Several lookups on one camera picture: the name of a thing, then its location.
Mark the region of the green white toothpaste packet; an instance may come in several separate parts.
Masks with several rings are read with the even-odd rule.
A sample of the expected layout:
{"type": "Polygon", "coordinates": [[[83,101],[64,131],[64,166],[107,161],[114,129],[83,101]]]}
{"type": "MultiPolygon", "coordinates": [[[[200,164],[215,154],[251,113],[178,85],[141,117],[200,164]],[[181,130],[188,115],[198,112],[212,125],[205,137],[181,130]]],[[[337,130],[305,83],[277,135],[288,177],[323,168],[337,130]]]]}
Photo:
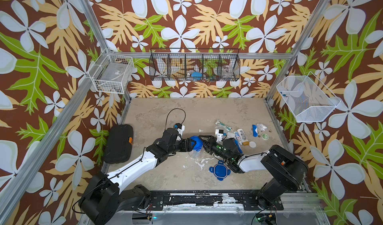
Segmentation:
{"type": "Polygon", "coordinates": [[[218,127],[224,128],[226,131],[229,131],[229,132],[232,131],[232,128],[230,126],[225,125],[220,120],[217,120],[215,125],[218,126],[218,127]]]}

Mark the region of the white bottle orange cap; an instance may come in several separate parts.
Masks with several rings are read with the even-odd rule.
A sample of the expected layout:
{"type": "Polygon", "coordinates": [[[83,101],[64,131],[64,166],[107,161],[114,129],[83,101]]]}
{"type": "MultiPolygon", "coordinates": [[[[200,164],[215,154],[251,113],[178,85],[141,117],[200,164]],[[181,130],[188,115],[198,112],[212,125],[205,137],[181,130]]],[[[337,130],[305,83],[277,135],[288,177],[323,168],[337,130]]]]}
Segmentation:
{"type": "Polygon", "coordinates": [[[241,140],[242,144],[244,146],[249,146],[249,140],[247,139],[244,130],[243,129],[238,129],[237,132],[239,134],[239,137],[240,137],[240,140],[241,140]]]}

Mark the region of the white round cap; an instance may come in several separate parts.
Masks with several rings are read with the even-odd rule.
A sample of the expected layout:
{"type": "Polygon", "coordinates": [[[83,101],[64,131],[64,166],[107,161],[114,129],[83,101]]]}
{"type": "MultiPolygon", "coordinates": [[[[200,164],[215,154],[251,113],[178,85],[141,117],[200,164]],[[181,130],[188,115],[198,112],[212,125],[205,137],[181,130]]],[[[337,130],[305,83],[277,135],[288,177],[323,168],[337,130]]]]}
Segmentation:
{"type": "Polygon", "coordinates": [[[255,142],[253,142],[253,141],[250,141],[249,142],[249,146],[251,147],[251,148],[256,148],[256,143],[255,142]]]}

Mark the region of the blue small packet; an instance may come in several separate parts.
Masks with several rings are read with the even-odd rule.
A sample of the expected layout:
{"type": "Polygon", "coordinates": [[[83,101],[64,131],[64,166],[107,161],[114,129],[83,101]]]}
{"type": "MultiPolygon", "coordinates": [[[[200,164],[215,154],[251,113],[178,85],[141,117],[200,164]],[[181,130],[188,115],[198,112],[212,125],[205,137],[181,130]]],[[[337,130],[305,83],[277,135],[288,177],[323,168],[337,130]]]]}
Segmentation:
{"type": "Polygon", "coordinates": [[[258,128],[256,125],[252,125],[252,132],[254,137],[258,136],[258,128]]]}

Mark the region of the green round tin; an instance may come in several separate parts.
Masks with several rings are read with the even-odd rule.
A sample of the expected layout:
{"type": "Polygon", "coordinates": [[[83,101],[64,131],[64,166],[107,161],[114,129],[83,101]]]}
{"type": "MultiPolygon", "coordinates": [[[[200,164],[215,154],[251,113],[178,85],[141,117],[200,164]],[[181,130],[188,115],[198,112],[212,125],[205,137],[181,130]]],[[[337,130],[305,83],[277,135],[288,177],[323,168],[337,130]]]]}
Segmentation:
{"type": "Polygon", "coordinates": [[[268,140],[268,139],[269,139],[269,135],[267,135],[266,133],[263,133],[263,134],[261,135],[261,138],[262,138],[263,140],[268,140]]]}

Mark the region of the clear jar blue lid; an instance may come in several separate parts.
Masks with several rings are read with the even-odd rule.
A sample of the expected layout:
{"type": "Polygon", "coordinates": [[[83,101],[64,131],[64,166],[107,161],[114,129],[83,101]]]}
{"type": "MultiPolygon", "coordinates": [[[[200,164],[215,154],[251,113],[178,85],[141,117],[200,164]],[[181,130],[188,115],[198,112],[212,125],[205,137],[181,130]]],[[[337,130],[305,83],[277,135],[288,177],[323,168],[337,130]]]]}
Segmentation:
{"type": "Polygon", "coordinates": [[[201,155],[201,151],[192,150],[191,152],[189,152],[189,156],[190,156],[192,159],[196,159],[196,158],[198,158],[200,155],[201,155]]]}

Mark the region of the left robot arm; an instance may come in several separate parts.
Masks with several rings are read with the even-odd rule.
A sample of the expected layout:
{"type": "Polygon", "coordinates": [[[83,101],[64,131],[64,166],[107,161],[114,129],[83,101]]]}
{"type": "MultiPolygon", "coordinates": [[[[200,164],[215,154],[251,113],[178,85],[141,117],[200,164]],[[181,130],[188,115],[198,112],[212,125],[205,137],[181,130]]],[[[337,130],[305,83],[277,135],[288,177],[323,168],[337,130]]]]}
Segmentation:
{"type": "Polygon", "coordinates": [[[129,164],[109,173],[99,172],[90,180],[78,202],[80,209],[95,225],[108,223],[123,208],[138,208],[149,196],[143,186],[124,192],[144,173],[159,166],[177,152],[190,152],[196,145],[191,138],[182,138],[182,128],[168,128],[161,138],[143,150],[143,154],[129,164]]]}

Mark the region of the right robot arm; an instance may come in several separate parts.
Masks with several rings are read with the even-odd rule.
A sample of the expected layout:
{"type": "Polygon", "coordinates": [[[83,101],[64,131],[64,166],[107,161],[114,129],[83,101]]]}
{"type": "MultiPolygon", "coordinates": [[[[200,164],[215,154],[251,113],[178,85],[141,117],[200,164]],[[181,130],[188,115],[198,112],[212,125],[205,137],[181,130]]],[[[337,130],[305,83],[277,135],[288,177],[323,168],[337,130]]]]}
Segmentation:
{"type": "Polygon", "coordinates": [[[212,156],[219,157],[218,164],[225,166],[228,172],[244,174],[251,171],[266,170],[272,179],[257,193],[255,204],[263,210],[270,209],[274,202],[285,192],[299,190],[308,166],[302,159],[294,156],[279,145],[252,155],[240,153],[233,138],[225,139],[221,144],[214,136],[199,136],[202,147],[212,156]]]}

